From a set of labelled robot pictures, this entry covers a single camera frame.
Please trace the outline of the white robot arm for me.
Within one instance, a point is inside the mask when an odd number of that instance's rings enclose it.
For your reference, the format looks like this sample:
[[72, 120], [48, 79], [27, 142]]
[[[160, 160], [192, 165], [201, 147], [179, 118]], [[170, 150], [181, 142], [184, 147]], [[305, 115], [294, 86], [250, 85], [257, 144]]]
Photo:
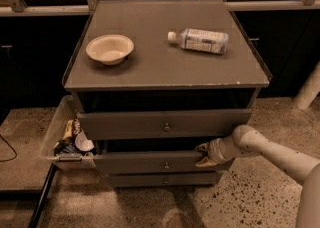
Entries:
[[260, 155], [302, 186], [295, 228], [320, 228], [320, 160], [285, 147], [249, 125], [237, 126], [228, 137], [195, 148], [204, 157], [195, 166], [211, 167], [234, 158]]

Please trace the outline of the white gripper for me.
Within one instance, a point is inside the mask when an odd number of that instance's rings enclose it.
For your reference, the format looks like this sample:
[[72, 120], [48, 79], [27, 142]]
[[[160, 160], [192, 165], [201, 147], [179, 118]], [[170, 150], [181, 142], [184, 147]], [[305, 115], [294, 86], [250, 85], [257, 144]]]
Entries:
[[198, 168], [212, 167], [217, 164], [223, 164], [231, 160], [231, 157], [227, 157], [221, 150], [222, 139], [214, 139], [210, 142], [201, 143], [195, 147], [198, 152], [207, 152], [208, 156], [198, 161], [195, 166]]

